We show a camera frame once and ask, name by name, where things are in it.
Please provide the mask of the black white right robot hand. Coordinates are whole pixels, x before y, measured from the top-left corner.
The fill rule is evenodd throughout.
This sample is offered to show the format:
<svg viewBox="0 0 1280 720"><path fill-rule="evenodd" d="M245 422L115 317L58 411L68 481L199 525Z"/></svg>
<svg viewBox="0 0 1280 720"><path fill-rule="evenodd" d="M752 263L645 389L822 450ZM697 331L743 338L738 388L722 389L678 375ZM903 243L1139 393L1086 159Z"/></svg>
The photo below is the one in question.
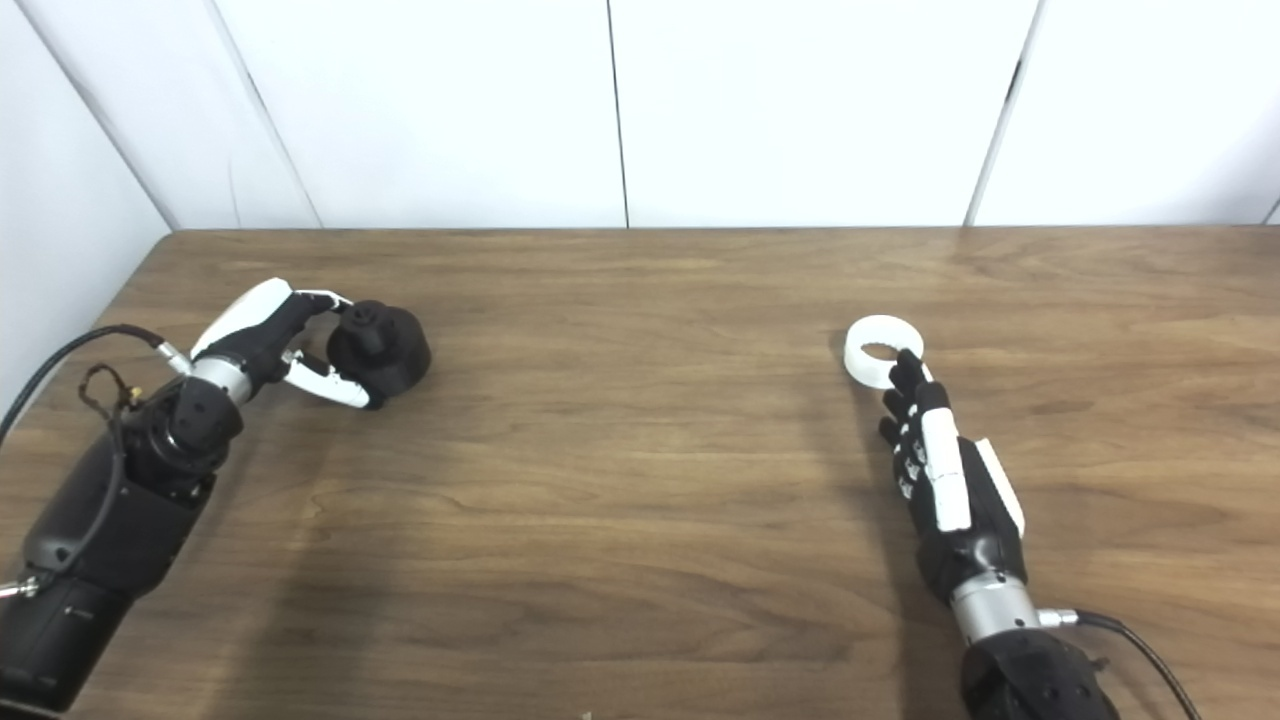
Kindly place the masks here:
<svg viewBox="0 0 1280 720"><path fill-rule="evenodd" d="M960 434L947 389L911 350L899 352L888 379L879 434L931 593L948 602L984 574L1027 580L1025 516L992 443Z"/></svg>

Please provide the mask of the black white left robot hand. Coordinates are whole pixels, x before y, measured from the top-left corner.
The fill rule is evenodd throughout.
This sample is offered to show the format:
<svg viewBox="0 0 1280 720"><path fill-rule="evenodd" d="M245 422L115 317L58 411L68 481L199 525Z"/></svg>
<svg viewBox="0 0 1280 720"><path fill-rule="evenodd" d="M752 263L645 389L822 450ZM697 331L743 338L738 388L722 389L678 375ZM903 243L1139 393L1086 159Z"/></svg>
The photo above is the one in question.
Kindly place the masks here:
<svg viewBox="0 0 1280 720"><path fill-rule="evenodd" d="M264 386L284 382L334 404L378 410L384 400L374 391L337 365L291 347L312 318L343 315L353 305L330 290L294 290L282 278L261 282L200 336L188 375L221 391L237 406Z"/></svg>

